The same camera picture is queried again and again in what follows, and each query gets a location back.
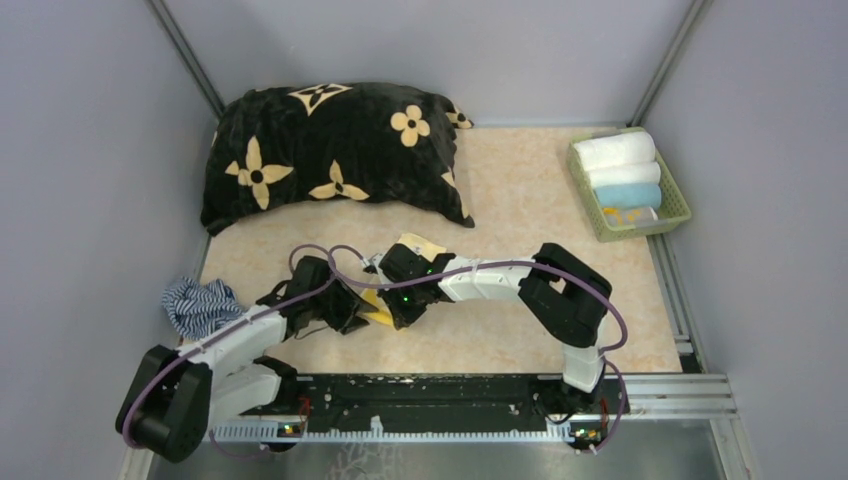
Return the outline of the pale yellow cream towel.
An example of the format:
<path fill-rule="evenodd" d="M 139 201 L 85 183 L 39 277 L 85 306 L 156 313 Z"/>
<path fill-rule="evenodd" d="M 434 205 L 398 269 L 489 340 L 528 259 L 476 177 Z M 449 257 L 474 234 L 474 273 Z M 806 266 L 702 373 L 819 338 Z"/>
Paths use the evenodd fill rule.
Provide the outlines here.
<path fill-rule="evenodd" d="M 441 273 L 451 258 L 445 247 L 405 233 L 385 253 L 372 256 L 364 272 L 376 275 L 380 284 L 399 284 Z M 430 305 L 450 302 L 438 288 L 438 280 L 391 289 L 368 288 L 362 296 L 378 308 L 372 319 L 395 330 L 410 327 Z"/>

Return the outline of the light blue towel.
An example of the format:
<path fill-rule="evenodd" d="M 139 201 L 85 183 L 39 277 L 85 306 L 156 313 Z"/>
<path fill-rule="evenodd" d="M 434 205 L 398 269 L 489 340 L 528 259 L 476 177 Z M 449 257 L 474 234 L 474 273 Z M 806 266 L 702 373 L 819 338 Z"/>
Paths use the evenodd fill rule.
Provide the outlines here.
<path fill-rule="evenodd" d="M 604 186 L 594 190 L 602 208 L 658 209 L 662 203 L 662 190 L 657 184 L 639 183 Z"/>

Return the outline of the yellow grey towel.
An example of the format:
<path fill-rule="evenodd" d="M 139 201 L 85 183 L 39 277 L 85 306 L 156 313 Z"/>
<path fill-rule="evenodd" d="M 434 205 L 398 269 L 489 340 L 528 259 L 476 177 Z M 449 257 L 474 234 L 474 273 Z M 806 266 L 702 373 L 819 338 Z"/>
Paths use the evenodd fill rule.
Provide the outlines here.
<path fill-rule="evenodd" d="M 659 216 L 652 207 L 632 209 L 603 208 L 602 213 L 610 228 L 644 228 L 659 221 Z"/>

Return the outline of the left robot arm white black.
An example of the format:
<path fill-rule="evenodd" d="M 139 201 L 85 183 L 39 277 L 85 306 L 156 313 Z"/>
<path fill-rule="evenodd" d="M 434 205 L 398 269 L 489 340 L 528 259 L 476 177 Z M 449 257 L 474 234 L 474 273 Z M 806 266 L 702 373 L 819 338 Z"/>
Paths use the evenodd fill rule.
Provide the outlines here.
<path fill-rule="evenodd" d="M 156 345 L 144 354 L 115 429 L 129 447 L 172 463 L 217 438 L 221 424 L 257 409 L 293 412 L 304 424 L 309 401 L 298 372 L 267 350 L 297 337 L 313 321 L 352 333 L 380 310 L 373 297 L 339 279 L 326 259 L 310 255 L 247 309 L 189 286 L 171 288 L 164 304 L 176 319 L 204 314 L 208 322 L 197 328 L 192 342 L 179 348 Z"/>

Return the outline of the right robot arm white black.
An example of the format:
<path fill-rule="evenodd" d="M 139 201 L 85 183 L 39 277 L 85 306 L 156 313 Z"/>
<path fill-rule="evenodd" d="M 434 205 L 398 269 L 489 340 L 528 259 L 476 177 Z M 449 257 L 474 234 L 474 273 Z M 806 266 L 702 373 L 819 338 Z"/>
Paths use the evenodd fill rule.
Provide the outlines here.
<path fill-rule="evenodd" d="M 612 309 L 612 286 L 562 246 L 545 243 L 530 257 L 483 260 L 452 252 L 427 256 L 396 243 L 373 256 L 365 270 L 378 276 L 377 294 L 397 328 L 416 322 L 439 302 L 523 304 L 562 345 L 567 406 L 588 412 L 601 400 L 605 366 L 599 331 Z"/>

